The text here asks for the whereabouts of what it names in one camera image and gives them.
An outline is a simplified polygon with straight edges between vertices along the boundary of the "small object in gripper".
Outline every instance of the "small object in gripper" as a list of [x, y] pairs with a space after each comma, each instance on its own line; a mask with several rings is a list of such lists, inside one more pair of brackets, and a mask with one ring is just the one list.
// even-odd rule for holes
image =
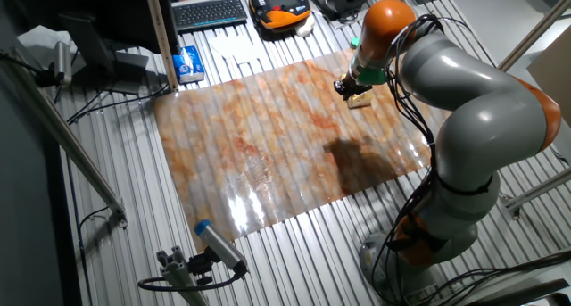
[[357, 109], [360, 107], [368, 106], [373, 100], [372, 91], [363, 92], [359, 95], [352, 95], [347, 99], [347, 106], [350, 109]]

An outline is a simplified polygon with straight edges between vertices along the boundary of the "slotted metal surface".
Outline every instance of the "slotted metal surface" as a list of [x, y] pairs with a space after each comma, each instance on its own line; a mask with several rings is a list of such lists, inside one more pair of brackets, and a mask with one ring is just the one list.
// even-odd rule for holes
[[[462, 20], [452, 0], [427, 4], [438, 15]], [[469, 54], [488, 62], [485, 51], [465, 30], [444, 24], [448, 37]], [[313, 33], [306, 38], [287, 37], [262, 42], [251, 21], [225, 29], [206, 30], [181, 37], [181, 45], [196, 45], [203, 58], [206, 79], [183, 88], [214, 84], [308, 60], [349, 47], [351, 38], [360, 33], [360, 24], [332, 30], [317, 16]], [[257, 62], [237, 65], [213, 52], [207, 40], [219, 35], [246, 35], [265, 54]], [[147, 69], [164, 73], [159, 55], [132, 49], [130, 53], [150, 56]], [[148, 95], [161, 87], [151, 75]], [[64, 118], [81, 109], [93, 93], [64, 94], [58, 104]], [[132, 99], [133, 96], [101, 93], [96, 103], [103, 105]], [[180, 245], [186, 256], [196, 254], [180, 201], [167, 166], [153, 111], [149, 103], [133, 102], [93, 112], [72, 129], [87, 152], [98, 164], [113, 190], [120, 195], [128, 214], [129, 226], [118, 228], [110, 223], [108, 211], [88, 220], [82, 228], [87, 254], [87, 275], [93, 304], [96, 305], [182, 305], [178, 294], [156, 294], [137, 288], [137, 280], [159, 276], [155, 253]], [[545, 151], [501, 170], [501, 190], [521, 194], [564, 169]], [[244, 281], [206, 293], [212, 305], [377, 305], [379, 300], [359, 271], [357, 253], [364, 238], [375, 231], [387, 230], [399, 207], [424, 171], [374, 186], [363, 192], [303, 213], [235, 240], [247, 258], [251, 274]], [[73, 211], [71, 183], [77, 197], [79, 216], [103, 208], [103, 201], [72, 165], [65, 175], [68, 204]], [[522, 218], [514, 221], [501, 213], [498, 203], [478, 223], [479, 238], [453, 261], [435, 266], [443, 277], [455, 277], [478, 267], [503, 267], [529, 261], [570, 245], [571, 225], [567, 216], [571, 207], [568, 186], [544, 194], [524, 206]], [[76, 216], [71, 215], [72, 222]], [[77, 233], [76, 251], [79, 251]], [[82, 296], [87, 286], [77, 257]], [[213, 270], [215, 282], [231, 277], [224, 266]]]

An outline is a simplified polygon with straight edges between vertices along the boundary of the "robotic arm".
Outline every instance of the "robotic arm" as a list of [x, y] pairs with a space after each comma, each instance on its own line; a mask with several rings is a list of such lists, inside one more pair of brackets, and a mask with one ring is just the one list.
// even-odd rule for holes
[[[343, 99], [385, 83], [387, 58], [399, 56], [387, 51], [415, 19], [400, 1], [371, 6], [350, 69], [335, 82]], [[395, 244], [383, 249], [387, 234], [379, 233], [361, 247], [365, 278], [389, 300], [396, 299], [389, 291], [397, 283], [387, 272], [399, 272], [406, 283], [407, 276], [470, 247], [477, 221], [498, 198], [497, 170], [549, 146], [561, 118], [543, 92], [466, 54], [435, 27], [425, 25], [407, 39], [403, 85], [421, 102], [452, 114], [435, 139], [434, 180], [421, 203], [395, 225]], [[379, 258], [383, 267], [376, 267]]]

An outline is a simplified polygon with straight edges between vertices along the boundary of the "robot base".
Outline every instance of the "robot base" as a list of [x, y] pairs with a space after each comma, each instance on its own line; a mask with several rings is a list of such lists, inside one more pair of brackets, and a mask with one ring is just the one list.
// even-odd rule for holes
[[359, 251], [360, 270], [365, 279], [386, 301], [392, 303], [401, 301], [402, 297], [399, 292], [402, 291], [402, 296], [410, 303], [415, 304], [417, 295], [421, 295], [423, 290], [435, 286], [443, 279], [436, 271], [411, 267], [406, 262], [397, 260], [398, 255], [385, 247], [375, 268], [375, 280], [372, 281], [371, 275], [373, 274], [375, 260], [386, 236], [385, 233], [375, 233], [365, 239]]

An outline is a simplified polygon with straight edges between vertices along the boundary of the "transparent corrugated sheet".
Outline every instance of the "transparent corrugated sheet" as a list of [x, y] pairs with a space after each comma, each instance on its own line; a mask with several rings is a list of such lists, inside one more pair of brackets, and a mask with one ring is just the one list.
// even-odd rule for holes
[[[235, 239], [428, 165], [426, 141], [386, 86], [352, 110], [333, 89], [351, 57], [328, 54], [154, 102], [190, 227], [210, 219]], [[418, 107], [432, 128], [442, 124], [443, 112]]]

